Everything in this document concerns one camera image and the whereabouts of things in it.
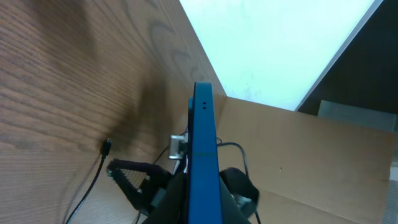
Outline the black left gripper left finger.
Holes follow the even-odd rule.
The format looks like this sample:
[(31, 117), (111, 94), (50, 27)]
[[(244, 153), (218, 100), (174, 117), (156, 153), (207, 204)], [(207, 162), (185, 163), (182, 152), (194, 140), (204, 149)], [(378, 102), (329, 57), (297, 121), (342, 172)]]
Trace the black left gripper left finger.
[(174, 177), (156, 209), (142, 224), (182, 224), (186, 222), (187, 174)]

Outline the blue Galaxy smartphone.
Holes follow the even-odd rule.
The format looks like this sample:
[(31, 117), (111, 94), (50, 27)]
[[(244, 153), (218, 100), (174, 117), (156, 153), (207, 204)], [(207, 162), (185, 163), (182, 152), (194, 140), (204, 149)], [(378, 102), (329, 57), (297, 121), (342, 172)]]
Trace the blue Galaxy smartphone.
[(222, 223), (215, 109), (211, 83), (196, 82), (190, 112), (187, 222)]

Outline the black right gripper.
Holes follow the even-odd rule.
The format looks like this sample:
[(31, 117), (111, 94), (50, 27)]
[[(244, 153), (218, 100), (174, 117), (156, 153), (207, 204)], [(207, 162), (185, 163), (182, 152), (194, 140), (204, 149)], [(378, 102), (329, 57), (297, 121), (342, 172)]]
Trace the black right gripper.
[(159, 205), (172, 178), (161, 166), (146, 162), (114, 159), (107, 170), (131, 205), (144, 215)]

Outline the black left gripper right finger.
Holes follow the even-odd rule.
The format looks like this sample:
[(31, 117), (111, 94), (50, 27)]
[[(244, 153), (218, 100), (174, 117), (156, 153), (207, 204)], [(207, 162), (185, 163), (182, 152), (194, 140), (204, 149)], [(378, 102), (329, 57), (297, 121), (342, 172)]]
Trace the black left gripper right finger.
[(221, 178), (220, 191), (223, 224), (251, 224), (236, 205), (232, 195)]

